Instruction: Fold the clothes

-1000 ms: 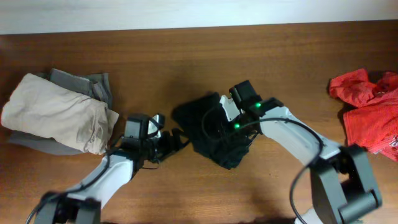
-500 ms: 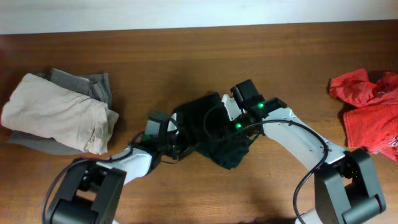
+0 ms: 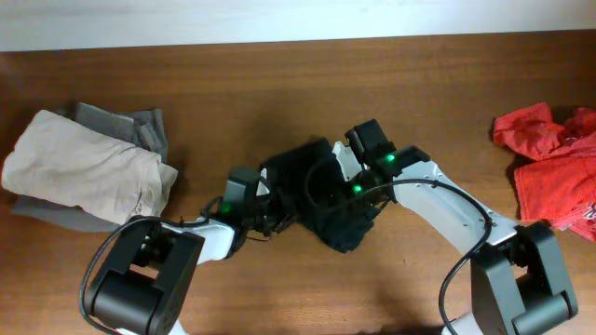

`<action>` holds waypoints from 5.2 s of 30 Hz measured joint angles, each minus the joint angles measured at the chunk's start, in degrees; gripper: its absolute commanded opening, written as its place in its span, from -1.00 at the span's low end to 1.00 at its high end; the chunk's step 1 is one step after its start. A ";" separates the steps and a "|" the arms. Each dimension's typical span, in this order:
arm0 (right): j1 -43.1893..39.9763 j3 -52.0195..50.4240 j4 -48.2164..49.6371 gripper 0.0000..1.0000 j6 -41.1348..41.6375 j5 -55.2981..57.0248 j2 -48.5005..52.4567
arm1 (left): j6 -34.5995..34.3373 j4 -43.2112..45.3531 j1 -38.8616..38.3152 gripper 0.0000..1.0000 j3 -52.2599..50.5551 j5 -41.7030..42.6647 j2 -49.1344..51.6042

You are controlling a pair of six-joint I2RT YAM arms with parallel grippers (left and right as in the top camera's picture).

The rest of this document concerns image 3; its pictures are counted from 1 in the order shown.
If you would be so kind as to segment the black t-shirt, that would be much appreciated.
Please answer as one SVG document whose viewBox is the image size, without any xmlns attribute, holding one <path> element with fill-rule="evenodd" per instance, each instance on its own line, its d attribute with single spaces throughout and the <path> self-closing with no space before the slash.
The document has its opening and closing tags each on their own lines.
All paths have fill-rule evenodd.
<svg viewBox="0 0 596 335">
<path fill-rule="evenodd" d="M 274 155 L 260 168 L 289 206 L 291 219 L 338 252 L 355 250 L 383 210 L 357 199 L 325 138 Z"/>
</svg>

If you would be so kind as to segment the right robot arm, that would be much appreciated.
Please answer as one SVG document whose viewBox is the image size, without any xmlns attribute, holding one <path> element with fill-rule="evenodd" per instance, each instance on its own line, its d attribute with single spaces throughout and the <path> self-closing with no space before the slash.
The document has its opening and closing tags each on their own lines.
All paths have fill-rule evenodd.
<svg viewBox="0 0 596 335">
<path fill-rule="evenodd" d="M 332 151 L 359 198 L 390 200 L 416 213 L 462 255 L 443 279 L 444 334 L 544 334 L 578 313 L 558 240 L 541 221 L 523 226 L 453 183 L 415 146 L 397 149 L 374 119 L 353 127 Z M 470 266 L 471 310 L 450 319 L 446 291 Z"/>
</svg>

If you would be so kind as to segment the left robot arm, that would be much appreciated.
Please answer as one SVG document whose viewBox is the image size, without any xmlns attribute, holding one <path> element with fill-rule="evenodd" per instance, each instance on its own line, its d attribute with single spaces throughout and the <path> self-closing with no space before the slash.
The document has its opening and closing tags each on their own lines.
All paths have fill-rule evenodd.
<svg viewBox="0 0 596 335">
<path fill-rule="evenodd" d="M 237 168 L 194 221 L 130 218 L 95 251 L 79 289 L 81 315 L 105 334 L 182 334 L 179 315 L 198 265 L 229 258 L 251 231 L 282 231 L 287 198 L 272 167 Z"/>
</svg>

